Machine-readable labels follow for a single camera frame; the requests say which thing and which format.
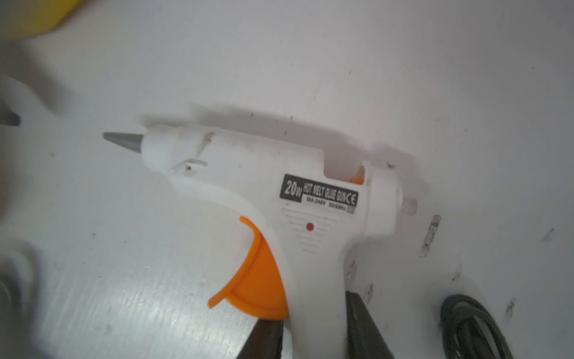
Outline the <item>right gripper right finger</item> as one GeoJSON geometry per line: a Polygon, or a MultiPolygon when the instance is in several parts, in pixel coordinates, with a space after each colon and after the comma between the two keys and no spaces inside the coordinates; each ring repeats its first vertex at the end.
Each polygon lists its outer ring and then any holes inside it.
{"type": "Polygon", "coordinates": [[[360,295],[347,291],[345,299],[348,322],[348,357],[352,359],[393,359],[393,353],[360,295]]]}

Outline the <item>yellow hot glue gun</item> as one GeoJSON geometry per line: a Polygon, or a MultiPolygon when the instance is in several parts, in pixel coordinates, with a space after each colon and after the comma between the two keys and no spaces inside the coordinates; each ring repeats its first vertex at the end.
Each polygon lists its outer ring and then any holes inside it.
{"type": "Polygon", "coordinates": [[[1,1],[1,42],[53,31],[83,3],[82,0],[1,1]]]}

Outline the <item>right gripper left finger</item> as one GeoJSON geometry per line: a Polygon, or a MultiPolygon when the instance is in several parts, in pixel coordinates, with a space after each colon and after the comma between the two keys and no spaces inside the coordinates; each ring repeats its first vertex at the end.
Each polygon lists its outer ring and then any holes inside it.
{"type": "Polygon", "coordinates": [[[237,359],[280,359],[283,333],[283,321],[258,320],[237,359]]]}

